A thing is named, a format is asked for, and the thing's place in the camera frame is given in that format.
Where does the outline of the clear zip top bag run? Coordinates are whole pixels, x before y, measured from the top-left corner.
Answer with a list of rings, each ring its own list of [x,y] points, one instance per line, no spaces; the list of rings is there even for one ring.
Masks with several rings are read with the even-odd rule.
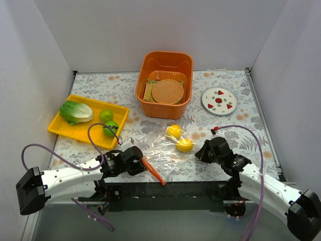
[[[181,128],[182,136],[179,139],[190,139],[194,143],[194,147],[187,153],[178,151],[176,142],[179,139],[167,137],[167,127],[145,135],[135,144],[142,150],[143,163],[147,165],[147,169],[163,186],[170,180],[170,174],[176,168],[194,158],[194,154],[199,147],[196,141]]]

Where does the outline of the green fake melon black stripes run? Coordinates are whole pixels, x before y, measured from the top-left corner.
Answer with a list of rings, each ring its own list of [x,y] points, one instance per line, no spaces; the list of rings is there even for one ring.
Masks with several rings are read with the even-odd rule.
[[[118,124],[113,120],[105,122],[105,125],[107,125],[108,127],[103,127],[102,129],[104,134],[108,137],[113,137],[119,129]]]

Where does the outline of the green fake pear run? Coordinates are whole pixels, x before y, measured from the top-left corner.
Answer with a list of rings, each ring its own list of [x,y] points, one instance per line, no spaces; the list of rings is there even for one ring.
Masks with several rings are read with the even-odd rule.
[[[99,114],[99,119],[102,123],[113,120],[113,112],[109,109],[102,110]]]

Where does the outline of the fake green lettuce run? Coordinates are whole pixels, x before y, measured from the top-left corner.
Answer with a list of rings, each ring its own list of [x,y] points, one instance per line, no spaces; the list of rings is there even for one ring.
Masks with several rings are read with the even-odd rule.
[[[65,103],[59,108],[60,115],[70,125],[79,123],[86,123],[93,119],[92,109],[83,103],[65,101]]]

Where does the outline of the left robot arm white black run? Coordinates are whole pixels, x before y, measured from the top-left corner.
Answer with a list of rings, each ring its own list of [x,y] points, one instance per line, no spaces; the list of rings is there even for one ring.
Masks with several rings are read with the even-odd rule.
[[[16,184],[20,214],[33,214],[51,202],[70,198],[118,200],[116,192],[121,188],[108,187],[105,179],[124,172],[134,176],[145,171],[142,158],[142,151],[132,146],[125,151],[109,151],[76,167],[46,171],[30,168]]]

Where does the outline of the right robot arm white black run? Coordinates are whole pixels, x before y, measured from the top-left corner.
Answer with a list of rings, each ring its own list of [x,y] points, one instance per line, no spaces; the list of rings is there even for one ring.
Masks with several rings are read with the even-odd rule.
[[[230,176],[230,198],[243,197],[261,205],[299,240],[313,240],[320,233],[320,199],[313,191],[300,191],[261,174],[248,158],[233,153],[222,137],[206,140],[195,156],[204,163],[218,164]]]

